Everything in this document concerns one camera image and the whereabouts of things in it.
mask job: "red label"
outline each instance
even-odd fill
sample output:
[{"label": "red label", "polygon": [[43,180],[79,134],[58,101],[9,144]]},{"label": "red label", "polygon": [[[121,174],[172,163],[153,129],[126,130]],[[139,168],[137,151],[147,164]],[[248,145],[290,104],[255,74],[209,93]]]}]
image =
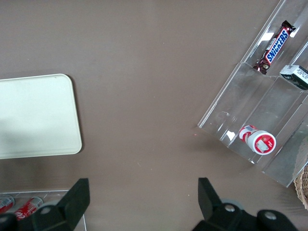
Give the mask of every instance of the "red label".
[{"label": "red label", "polygon": [[247,142],[248,137],[253,133],[256,132],[257,128],[253,125],[247,125],[245,127],[242,127],[242,129],[239,132],[239,137],[241,141]]},{"label": "red label", "polygon": [[14,205],[14,200],[10,198],[1,198],[0,199],[0,213],[5,213]]},{"label": "red label", "polygon": [[26,217],[29,217],[38,209],[38,207],[31,203],[31,201],[32,199],[27,201],[27,203],[25,203],[21,208],[14,212],[17,217],[17,220],[22,220]]},{"label": "red label", "polygon": [[262,135],[255,141],[255,148],[260,153],[269,153],[275,146],[275,140],[270,135]]}]

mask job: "black clamp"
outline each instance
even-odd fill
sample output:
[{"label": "black clamp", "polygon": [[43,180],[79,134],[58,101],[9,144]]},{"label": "black clamp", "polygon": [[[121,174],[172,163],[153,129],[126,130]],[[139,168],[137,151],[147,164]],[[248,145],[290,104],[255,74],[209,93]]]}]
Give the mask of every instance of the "black clamp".
[{"label": "black clamp", "polygon": [[223,204],[207,178],[199,178],[198,200],[204,220],[193,231],[298,231],[275,210],[261,210],[254,217],[236,205]]},{"label": "black clamp", "polygon": [[79,179],[57,205],[42,207],[20,221],[15,214],[1,214],[0,231],[73,231],[89,204],[89,180]]}]

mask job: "product label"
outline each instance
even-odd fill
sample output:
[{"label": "product label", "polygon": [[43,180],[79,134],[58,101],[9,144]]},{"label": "product label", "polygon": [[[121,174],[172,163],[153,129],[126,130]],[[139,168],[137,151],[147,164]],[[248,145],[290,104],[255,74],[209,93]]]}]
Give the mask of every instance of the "product label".
[{"label": "product label", "polygon": [[302,81],[304,81],[305,83],[308,84],[308,74],[307,74],[304,70],[298,68],[298,69],[296,70],[295,74],[296,74]]},{"label": "product label", "polygon": [[22,220],[26,217],[29,217],[38,209],[40,205],[42,205],[42,203],[39,205],[35,205],[32,203],[32,200],[33,198],[27,201],[21,208],[14,212],[17,217],[17,220]]},{"label": "product label", "polygon": [[262,135],[255,141],[255,148],[260,153],[269,153],[275,146],[275,140],[270,135]]},{"label": "product label", "polygon": [[11,198],[1,198],[0,199],[0,213],[5,213],[8,211],[10,208],[12,208],[14,205],[14,200]]},{"label": "product label", "polygon": [[276,57],[276,55],[279,53],[281,47],[284,45],[286,40],[288,39],[289,34],[285,28],[281,30],[278,37],[275,39],[275,42],[269,49],[269,51],[266,53],[265,58],[268,61],[269,64],[271,64]]},{"label": "product label", "polygon": [[248,137],[257,131],[257,128],[253,125],[247,125],[240,130],[239,137],[243,142],[247,142]]},{"label": "product label", "polygon": [[266,48],[266,51],[270,49],[270,47],[273,45],[273,43],[276,41],[276,38],[273,38],[269,44],[269,46]]}]

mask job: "snickers logo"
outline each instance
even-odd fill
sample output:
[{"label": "snickers logo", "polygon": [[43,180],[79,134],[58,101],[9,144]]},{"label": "snickers logo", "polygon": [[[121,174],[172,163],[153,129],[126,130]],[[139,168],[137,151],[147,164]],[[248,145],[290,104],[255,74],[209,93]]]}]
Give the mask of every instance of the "snickers logo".
[{"label": "snickers logo", "polygon": [[276,57],[276,55],[279,53],[281,47],[288,39],[289,34],[285,28],[283,28],[276,38],[276,41],[273,43],[269,51],[266,53],[265,58],[268,61],[269,64],[271,64]]}]

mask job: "white round container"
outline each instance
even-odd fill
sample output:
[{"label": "white round container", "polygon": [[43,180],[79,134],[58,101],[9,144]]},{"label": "white round container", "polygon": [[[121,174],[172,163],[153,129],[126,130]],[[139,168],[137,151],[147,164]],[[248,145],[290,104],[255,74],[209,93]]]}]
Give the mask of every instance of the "white round container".
[{"label": "white round container", "polygon": [[276,147],[275,137],[267,131],[262,130],[252,133],[246,143],[252,151],[259,155],[268,155]]}]

